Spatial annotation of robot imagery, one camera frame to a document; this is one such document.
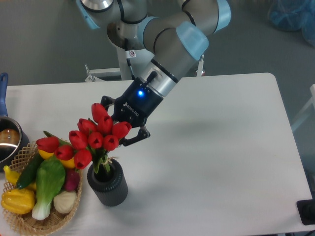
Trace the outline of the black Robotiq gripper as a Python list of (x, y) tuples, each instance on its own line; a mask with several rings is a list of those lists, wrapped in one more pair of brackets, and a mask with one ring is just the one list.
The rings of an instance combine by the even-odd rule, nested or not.
[(104, 95), (100, 104), (108, 111), (114, 105), (112, 119), (114, 121), (126, 121), (133, 128), (140, 127), (135, 137), (122, 138), (119, 141), (124, 147), (130, 146), (141, 140), (150, 137), (150, 132), (146, 128), (147, 118), (162, 102), (163, 97), (156, 94), (149, 87), (145, 87), (143, 81), (136, 78), (127, 90), (117, 99)]

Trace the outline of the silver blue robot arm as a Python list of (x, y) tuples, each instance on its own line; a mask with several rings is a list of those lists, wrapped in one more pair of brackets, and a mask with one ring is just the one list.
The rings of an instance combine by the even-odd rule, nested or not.
[(181, 11), (161, 19), (149, 16), (144, 0), (79, 0), (77, 7), (92, 29), (104, 28), (116, 47), (120, 75), (131, 85), (113, 106), (113, 121), (139, 128), (137, 136), (120, 141), (129, 146), (149, 137), (146, 121), (209, 46), (207, 36), (226, 27), (231, 10), (225, 0), (182, 0)]

